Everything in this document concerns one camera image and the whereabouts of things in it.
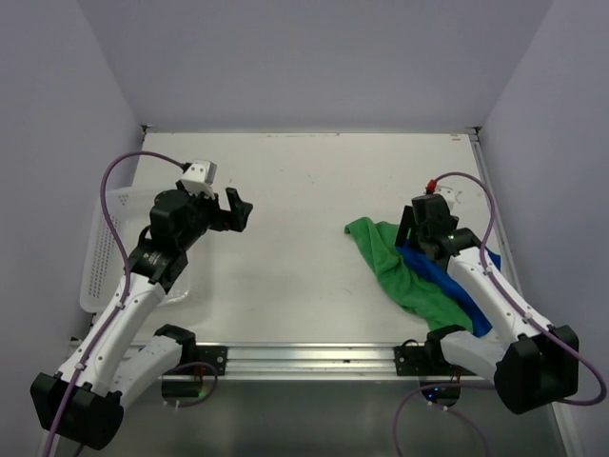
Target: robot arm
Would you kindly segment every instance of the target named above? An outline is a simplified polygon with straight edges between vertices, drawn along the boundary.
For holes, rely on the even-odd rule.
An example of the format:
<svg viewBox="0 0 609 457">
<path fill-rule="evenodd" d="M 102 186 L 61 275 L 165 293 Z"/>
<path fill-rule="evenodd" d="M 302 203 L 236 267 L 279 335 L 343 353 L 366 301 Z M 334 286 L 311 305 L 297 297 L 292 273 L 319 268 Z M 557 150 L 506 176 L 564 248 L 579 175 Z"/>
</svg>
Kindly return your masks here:
<svg viewBox="0 0 609 457">
<path fill-rule="evenodd" d="M 145 348 L 119 366 L 140 326 L 163 302 L 187 266 L 187 250 L 208 229 L 240 232 L 246 227 L 252 205 L 243 202 L 236 189 L 226 189 L 230 210 L 220 209 L 218 196 L 211 188 L 215 169 L 208 161 L 188 164 L 176 183 L 177 189 L 155 197 L 150 225 L 144 228 L 128 257 L 131 285 L 127 300 L 120 301 L 126 283 L 123 276 L 80 347 L 54 376 L 40 373 L 31 385 L 31 397 L 43 428 L 50 429 L 78 370 L 57 431 L 99 450 L 114 437 L 125 409 L 142 391 L 180 363 L 195 361 L 194 333 L 163 326 Z M 91 344 L 92 351 L 83 363 L 83 353 Z"/>
<path fill-rule="evenodd" d="M 531 325 L 535 320 L 571 348 L 579 340 L 568 326 L 555 328 L 511 287 L 487 259 L 488 268 L 525 316 L 517 314 L 491 282 L 481 265 L 480 240 L 469 228 L 457 228 L 444 198 L 426 194 L 405 207 L 396 246 L 409 241 L 444 269 L 472 297 L 497 332 L 499 342 L 474 337 L 464 328 L 451 326 L 427 335 L 425 352 L 437 365 L 466 368 L 493 383 L 505 405 L 521 414 L 563 399 L 578 390 L 578 361 L 549 341 Z"/>
</svg>

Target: blue towel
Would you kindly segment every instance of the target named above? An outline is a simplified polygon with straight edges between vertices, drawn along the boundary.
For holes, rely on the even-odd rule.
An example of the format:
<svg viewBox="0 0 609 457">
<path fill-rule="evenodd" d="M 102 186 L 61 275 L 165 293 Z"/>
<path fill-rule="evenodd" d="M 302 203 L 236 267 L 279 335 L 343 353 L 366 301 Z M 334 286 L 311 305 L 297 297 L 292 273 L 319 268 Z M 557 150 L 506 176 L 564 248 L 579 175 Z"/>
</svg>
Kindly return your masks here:
<svg viewBox="0 0 609 457">
<path fill-rule="evenodd" d="M 455 300 L 461 309 L 472 320 L 475 336 L 484 336 L 492 328 L 491 323 L 482 314 L 472 297 L 453 280 L 447 273 L 434 264 L 422 252 L 416 252 L 410 248 L 410 241 L 406 241 L 403 247 L 396 246 L 396 250 L 403 256 L 403 262 L 415 270 L 424 280 L 437 284 L 442 292 Z M 501 256 L 487 249 L 491 261 L 501 269 Z"/>
</svg>

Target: metal frame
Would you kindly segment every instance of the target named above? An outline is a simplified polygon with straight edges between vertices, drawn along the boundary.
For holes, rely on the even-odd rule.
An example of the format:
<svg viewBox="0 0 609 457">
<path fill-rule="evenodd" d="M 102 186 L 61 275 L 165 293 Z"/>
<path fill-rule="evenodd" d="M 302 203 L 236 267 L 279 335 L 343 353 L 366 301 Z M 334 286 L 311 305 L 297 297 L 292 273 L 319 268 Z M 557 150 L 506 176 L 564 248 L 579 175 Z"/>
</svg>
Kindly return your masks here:
<svg viewBox="0 0 609 457">
<path fill-rule="evenodd" d="M 197 347 L 227 348 L 223 379 L 248 381 L 446 381 L 445 374 L 398 376 L 393 345 L 378 344 L 217 344 L 197 343 Z M 144 345 L 131 345 L 124 361 Z M 77 345 L 70 347 L 74 352 Z M 190 376 L 166 376 L 171 380 L 190 380 Z M 480 380 L 479 376 L 462 379 Z"/>
</svg>

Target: tabletop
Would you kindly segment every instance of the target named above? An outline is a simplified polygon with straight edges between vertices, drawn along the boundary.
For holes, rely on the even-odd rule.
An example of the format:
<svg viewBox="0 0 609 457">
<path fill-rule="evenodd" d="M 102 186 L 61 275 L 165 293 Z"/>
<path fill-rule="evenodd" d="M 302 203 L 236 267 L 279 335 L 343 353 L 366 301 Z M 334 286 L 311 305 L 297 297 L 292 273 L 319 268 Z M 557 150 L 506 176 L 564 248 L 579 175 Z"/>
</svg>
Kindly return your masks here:
<svg viewBox="0 0 609 457">
<path fill-rule="evenodd" d="M 221 205 L 234 187 L 254 210 L 243 233 L 208 231 L 192 247 L 186 298 L 153 311 L 136 342 L 163 324 L 225 344 L 424 340 L 426 322 L 385 295 L 344 226 L 363 216 L 399 224 L 430 178 L 480 176 L 467 135 L 149 133 L 143 149 L 215 162 Z M 170 189 L 179 177 L 143 157 L 133 186 Z M 442 185 L 460 227 L 481 237 L 489 217 L 481 190 L 461 178 Z M 489 247 L 498 248 L 494 234 Z"/>
</svg>

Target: white wall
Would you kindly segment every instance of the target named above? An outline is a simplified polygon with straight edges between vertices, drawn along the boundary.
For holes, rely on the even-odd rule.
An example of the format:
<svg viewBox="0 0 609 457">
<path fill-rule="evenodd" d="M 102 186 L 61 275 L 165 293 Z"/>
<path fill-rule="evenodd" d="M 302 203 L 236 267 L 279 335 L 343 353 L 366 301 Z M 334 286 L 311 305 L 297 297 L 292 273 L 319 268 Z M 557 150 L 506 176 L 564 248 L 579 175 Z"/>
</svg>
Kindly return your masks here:
<svg viewBox="0 0 609 457">
<path fill-rule="evenodd" d="M 551 0 L 79 0 L 165 129 L 480 126 Z"/>
<path fill-rule="evenodd" d="M 569 324 L 609 378 L 609 3 L 555 0 L 482 129 L 482 151 L 526 297 Z M 578 397 L 598 392 L 581 369 Z M 609 403 L 575 408 L 606 455 Z"/>
<path fill-rule="evenodd" d="M 92 204 L 139 129 L 73 0 L 2 2 L 0 62 L 0 454 L 29 456 L 41 436 L 29 385 L 82 324 Z"/>
</svg>

